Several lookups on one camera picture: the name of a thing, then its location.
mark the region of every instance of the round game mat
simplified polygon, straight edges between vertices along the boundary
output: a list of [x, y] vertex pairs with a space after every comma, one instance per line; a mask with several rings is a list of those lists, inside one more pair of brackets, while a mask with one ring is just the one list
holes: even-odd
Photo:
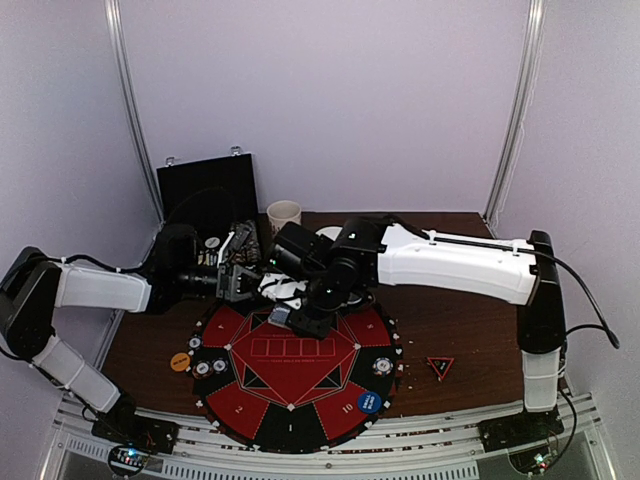
[[198, 322], [189, 373], [214, 426], [278, 453], [318, 451], [369, 428], [402, 374], [395, 322], [378, 304], [339, 312], [318, 341], [270, 324], [271, 308], [220, 304]]

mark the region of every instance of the poker mat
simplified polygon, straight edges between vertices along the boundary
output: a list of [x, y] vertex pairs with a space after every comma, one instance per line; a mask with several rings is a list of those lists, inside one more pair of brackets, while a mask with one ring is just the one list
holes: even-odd
[[197, 405], [261, 451], [310, 453], [362, 433], [391, 405], [402, 375], [396, 325], [378, 304], [336, 313], [328, 337], [268, 322], [273, 304], [217, 304], [189, 340]]

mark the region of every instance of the white cup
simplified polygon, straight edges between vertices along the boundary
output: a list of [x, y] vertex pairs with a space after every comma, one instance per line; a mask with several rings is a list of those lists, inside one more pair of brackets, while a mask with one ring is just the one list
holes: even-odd
[[291, 200], [280, 200], [267, 207], [267, 216], [271, 226], [271, 234], [275, 235], [287, 222], [300, 225], [302, 221], [302, 208]]

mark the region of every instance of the robotic arm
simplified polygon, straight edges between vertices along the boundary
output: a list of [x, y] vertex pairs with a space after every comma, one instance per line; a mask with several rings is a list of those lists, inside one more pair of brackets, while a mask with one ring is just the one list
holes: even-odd
[[518, 305], [525, 408], [544, 412], [555, 407], [565, 323], [556, 267], [544, 256], [553, 253], [547, 234], [534, 231], [528, 241], [486, 240], [423, 232], [398, 221], [354, 218], [332, 239], [289, 223], [268, 254], [271, 266], [281, 273], [267, 277], [229, 261], [245, 233], [227, 239], [215, 267], [197, 264], [195, 234], [178, 225], [158, 234], [149, 259], [135, 271], [70, 265], [68, 259], [55, 261], [28, 247], [0, 284], [0, 332], [17, 357], [98, 415], [101, 422], [94, 430], [100, 425], [111, 430], [95, 434], [116, 441], [120, 434], [134, 443], [151, 438], [151, 450], [169, 453], [177, 426], [135, 415], [133, 399], [55, 334], [55, 307], [162, 313], [186, 294], [215, 293], [234, 302], [259, 292], [288, 306], [287, 324], [296, 333], [322, 339], [334, 312], [365, 299], [369, 288], [441, 287]]

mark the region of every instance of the vertical metal rail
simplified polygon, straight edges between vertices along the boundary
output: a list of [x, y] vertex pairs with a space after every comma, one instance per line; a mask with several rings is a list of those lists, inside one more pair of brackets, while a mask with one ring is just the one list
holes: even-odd
[[529, 20], [522, 50], [522, 61], [516, 86], [516, 96], [513, 101], [507, 135], [500, 155], [500, 163], [498, 164], [498, 170], [484, 213], [485, 222], [487, 222], [490, 228], [497, 226], [498, 215], [508, 192], [509, 184], [511, 183], [513, 167], [521, 141], [522, 122], [531, 92], [533, 91], [542, 40], [545, 6], [546, 0], [531, 0], [529, 5]]
[[142, 125], [140, 123], [140, 115], [138, 113], [138, 107], [136, 104], [135, 95], [133, 92], [133, 82], [131, 81], [131, 72], [129, 70], [129, 61], [127, 59], [127, 51], [124, 42], [124, 33], [122, 31], [122, 21], [120, 18], [120, 1], [119, 0], [105, 0], [105, 8], [107, 14], [107, 25], [109, 26], [109, 35], [111, 36], [111, 43], [113, 44], [113, 50], [116, 56], [116, 63], [118, 65], [118, 72], [120, 74], [120, 83], [122, 86], [122, 92], [124, 94], [125, 106], [127, 109], [127, 118], [129, 120], [129, 128], [131, 130], [131, 137], [136, 148], [138, 161], [142, 168], [142, 174], [144, 176], [147, 190], [151, 198], [151, 203], [155, 210], [158, 221], [164, 220], [162, 210], [162, 200], [160, 198], [160, 191], [156, 184], [153, 167], [149, 160], [149, 152], [147, 150], [147, 144], [144, 140], [142, 133]]

